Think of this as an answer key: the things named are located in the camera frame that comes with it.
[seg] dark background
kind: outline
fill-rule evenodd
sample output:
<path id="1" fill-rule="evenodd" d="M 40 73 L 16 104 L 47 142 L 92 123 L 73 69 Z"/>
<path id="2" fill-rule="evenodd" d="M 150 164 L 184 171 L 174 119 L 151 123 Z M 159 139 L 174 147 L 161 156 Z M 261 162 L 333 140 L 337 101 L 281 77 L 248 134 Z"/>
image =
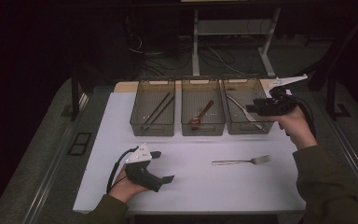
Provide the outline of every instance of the dark background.
<path id="1" fill-rule="evenodd" d="M 83 90 L 92 92 L 97 85 L 136 77 L 139 59 L 128 51 L 128 32 L 141 35 L 150 46 L 159 44 L 171 54 L 177 51 L 179 35 L 192 35 L 193 13 L 186 10 L 117 11 L 85 9 L 76 7 L 78 4 L 62 8 L 49 1 L 0 1 L 0 196 L 54 94 L 74 68 Z M 269 13 L 269 9 L 259 9 L 261 14 Z M 214 15 L 226 16 L 224 11 Z M 276 36 L 345 35 L 357 16 L 358 2 L 349 7 L 284 7 Z M 131 18 L 130 28 L 126 18 Z M 341 74 L 338 80 L 358 101 L 358 35 L 336 71 Z"/>

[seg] cable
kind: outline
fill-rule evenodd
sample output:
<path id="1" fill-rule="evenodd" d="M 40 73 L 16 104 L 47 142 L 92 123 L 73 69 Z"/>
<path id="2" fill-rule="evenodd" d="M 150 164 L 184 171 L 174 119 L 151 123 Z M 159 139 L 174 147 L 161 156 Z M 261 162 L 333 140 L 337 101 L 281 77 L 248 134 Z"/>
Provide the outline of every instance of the cable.
<path id="1" fill-rule="evenodd" d="M 143 52 L 139 51 L 139 50 L 136 50 L 136 49 L 129 49 L 130 51 L 132 52 L 135 52 L 135 53 L 140 53 L 140 54 L 144 54 Z"/>
<path id="2" fill-rule="evenodd" d="M 222 66 L 215 66 L 215 65 L 212 65 L 212 64 L 210 64 L 210 63 L 207 63 L 204 58 L 208 58 L 208 59 L 217 61 L 217 62 L 219 62 L 219 64 L 221 64 L 220 61 L 218 61 L 218 60 L 216 60 L 216 59 L 212 59 L 212 58 L 206 56 L 205 54 L 203 54 L 202 52 L 199 52 L 199 56 L 200 56 L 200 59 L 201 59 L 204 63 L 206 63 L 207 65 L 209 65 L 209 66 L 211 66 L 211 67 L 213 67 L 213 68 L 226 68 L 224 65 L 222 65 Z"/>
<path id="3" fill-rule="evenodd" d="M 250 20 L 247 20 L 248 21 L 248 23 L 246 24 L 246 29 L 248 30 L 248 35 L 251 35 L 251 31 L 249 30 L 249 21 Z"/>
<path id="4" fill-rule="evenodd" d="M 152 73 L 152 75 L 155 76 L 155 77 L 159 77 L 159 76 L 160 76 L 160 74 L 158 74 L 158 73 L 152 71 L 151 69 L 149 69 L 149 68 L 147 68 L 147 67 L 143 67 L 143 69 L 144 69 L 144 72 L 145 72 L 145 76 L 147 76 L 147 77 L 149 76 L 149 74 L 148 74 L 147 72 Z"/>
<path id="5" fill-rule="evenodd" d="M 183 65 L 181 65 L 181 66 L 179 66 L 179 67 L 175 67 L 175 68 L 166 67 L 166 66 L 164 66 L 163 64 L 157 63 L 157 62 L 152 61 L 152 60 L 147 60 L 147 61 L 148 61 L 148 62 L 151 62 L 151 63 L 155 63 L 155 64 L 157 64 L 159 67 L 161 67 L 161 68 L 163 68 L 163 69 L 166 69 L 166 70 L 179 70 L 179 69 L 182 69 L 182 68 L 186 67 L 186 66 L 188 65 L 188 63 L 190 62 L 190 59 L 191 59 L 191 54 L 188 55 L 185 64 L 183 64 Z"/>
<path id="6" fill-rule="evenodd" d="M 246 74 L 244 74 L 243 72 L 238 71 L 238 70 L 236 70 L 236 69 L 234 69 L 234 68 L 228 66 L 228 64 L 226 64 L 226 62 L 223 61 L 223 59 L 216 53 L 216 51 L 214 51 L 214 50 L 211 49 L 210 47 L 206 47 L 206 48 L 210 49 L 228 69 L 230 69 L 230 70 L 232 70 L 232 71 L 234 71 L 234 72 L 240 73 L 240 74 L 242 74 L 242 75 L 246 75 Z"/>
<path id="7" fill-rule="evenodd" d="M 137 38 L 138 38 L 138 40 L 139 40 L 139 46 L 138 46 L 138 48 L 137 48 L 137 49 L 140 49 L 140 48 L 141 48 L 141 46 L 142 46 L 142 44 L 143 44 L 141 37 L 140 37 L 140 36 L 138 36 L 138 35 L 133 35 L 133 36 L 135 36 L 135 37 L 137 37 Z"/>
<path id="8" fill-rule="evenodd" d="M 294 98 L 295 98 L 296 100 L 298 100 L 301 104 L 303 104 L 303 105 L 307 108 L 307 111 L 310 112 L 310 120 L 313 122 L 313 121 L 314 121 L 314 119 L 313 119 L 313 111 L 312 111 L 312 109 L 310 108 L 310 104 L 308 104 L 306 101 L 304 101 L 303 99 L 301 99 L 301 98 L 299 98 L 299 97 L 295 97 L 295 96 L 294 96 Z"/>
<path id="9" fill-rule="evenodd" d="M 155 56 L 155 55 L 165 55 L 164 51 L 160 51 L 160 52 L 151 52 L 151 53 L 145 53 L 145 56 Z"/>
<path id="10" fill-rule="evenodd" d="M 157 68 L 155 68 L 154 66 L 150 66 L 150 65 L 147 65 L 147 64 L 144 64 L 144 69 L 145 70 L 148 70 L 148 71 L 150 71 L 150 72 L 152 72 L 152 73 L 154 73 L 155 75 L 157 75 L 158 77 L 159 76 L 162 76 L 162 77 L 164 77 L 165 76 L 165 72 L 161 72 L 161 71 L 159 71 Z"/>
<path id="11" fill-rule="evenodd" d="M 121 180 L 123 180 L 123 179 L 125 179 L 125 178 L 127 178 L 127 176 L 124 176 L 124 177 L 122 177 L 121 179 L 119 179 L 118 181 L 116 181 L 116 182 L 112 185 L 112 187 L 114 187 L 116 184 L 118 184 Z"/>
<path id="12" fill-rule="evenodd" d="M 212 51 L 212 50 L 211 50 L 211 47 L 209 47 L 209 46 L 204 45 L 204 46 L 202 46 L 202 47 L 208 49 L 209 51 Z M 220 44 L 216 44 L 216 47 L 217 47 L 220 51 L 222 51 L 223 53 L 225 53 L 225 54 L 231 59 L 231 61 L 229 61 L 229 62 L 228 62 L 227 60 L 224 60 L 224 63 L 226 63 L 226 64 L 233 64 L 233 63 L 236 62 L 234 56 L 232 56 L 232 55 L 231 55 L 230 53 L 228 53 L 226 50 L 223 50 L 223 49 L 220 48 Z M 220 59 L 216 59 L 216 57 L 213 57 L 213 58 L 208 57 L 208 56 L 205 56 L 205 57 L 207 57 L 207 58 L 209 58 L 209 59 L 211 59 L 211 60 L 217 61 L 217 62 L 222 62 Z"/>
<path id="13" fill-rule="evenodd" d="M 107 186 L 106 186 L 106 193 L 109 193 L 109 191 L 112 189 L 112 182 L 113 182 L 113 178 L 115 178 L 116 175 L 116 171 L 118 169 L 118 166 L 120 165 L 121 160 L 123 160 L 123 158 L 130 152 L 134 152 L 136 149 L 138 149 L 138 147 L 136 148 L 131 148 L 128 149 L 126 152 L 123 153 L 123 155 L 121 155 L 121 157 L 118 159 L 118 161 L 115 163 L 115 166 L 113 167 L 112 173 L 109 176 L 109 180 L 107 181 Z"/>

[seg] table surface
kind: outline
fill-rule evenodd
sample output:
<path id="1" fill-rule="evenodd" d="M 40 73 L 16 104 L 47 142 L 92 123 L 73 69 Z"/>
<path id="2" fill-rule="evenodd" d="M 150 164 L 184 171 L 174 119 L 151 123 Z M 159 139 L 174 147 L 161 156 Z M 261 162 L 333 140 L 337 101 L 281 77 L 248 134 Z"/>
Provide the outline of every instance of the table surface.
<path id="1" fill-rule="evenodd" d="M 262 81 L 265 89 L 269 82 Z M 159 192 L 137 195 L 129 203 L 129 215 L 276 214 L 304 210 L 305 202 L 296 190 L 297 169 L 292 156 L 296 147 L 277 123 L 269 134 L 230 135 L 225 128 L 222 136 L 182 136 L 181 89 L 179 82 L 176 85 L 174 136 L 143 137 L 134 136 L 130 126 L 137 82 L 117 84 L 106 105 L 74 211 L 93 210 L 105 193 L 114 163 L 124 151 L 143 143 L 151 151 L 162 152 L 147 170 L 158 177 L 175 178 Z M 271 161 L 260 165 L 211 165 L 211 161 L 250 160 L 264 155 L 270 155 Z"/>

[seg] metal fork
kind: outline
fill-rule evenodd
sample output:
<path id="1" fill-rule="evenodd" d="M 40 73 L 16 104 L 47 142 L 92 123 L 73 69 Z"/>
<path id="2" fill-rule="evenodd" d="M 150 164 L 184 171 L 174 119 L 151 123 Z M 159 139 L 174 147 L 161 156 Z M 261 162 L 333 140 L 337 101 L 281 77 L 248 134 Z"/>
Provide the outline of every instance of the metal fork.
<path id="1" fill-rule="evenodd" d="M 245 107 L 243 107 L 240 103 L 238 103 L 238 101 L 236 101 L 234 98 L 232 98 L 232 96 L 227 95 L 227 98 L 230 99 L 232 101 L 232 103 L 234 103 L 234 105 L 236 105 L 237 107 L 239 107 L 243 114 L 245 114 L 245 117 L 251 121 L 251 122 L 256 122 L 257 120 L 245 109 Z M 263 127 L 260 124 L 255 124 L 255 126 L 258 129 L 263 130 Z"/>
<path id="2" fill-rule="evenodd" d="M 212 161 L 212 165 L 228 165 L 228 164 L 237 164 L 243 162 L 250 162 L 251 164 L 258 165 L 258 164 L 266 163 L 270 160 L 271 160 L 270 155 L 267 155 L 262 157 L 256 157 L 249 161 Z"/>

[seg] sleeve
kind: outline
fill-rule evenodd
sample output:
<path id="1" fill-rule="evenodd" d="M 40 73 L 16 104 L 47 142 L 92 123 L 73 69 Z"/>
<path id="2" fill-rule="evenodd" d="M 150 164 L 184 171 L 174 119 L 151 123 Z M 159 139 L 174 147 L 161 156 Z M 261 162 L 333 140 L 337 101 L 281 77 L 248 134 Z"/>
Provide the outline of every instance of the sleeve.
<path id="1" fill-rule="evenodd" d="M 97 207 L 82 217 L 80 224 L 119 224 L 128 206 L 109 195 L 104 195 Z"/>
<path id="2" fill-rule="evenodd" d="M 293 153 L 297 189 L 306 201 L 304 223 L 356 223 L 358 202 L 353 179 L 333 164 L 322 147 Z"/>

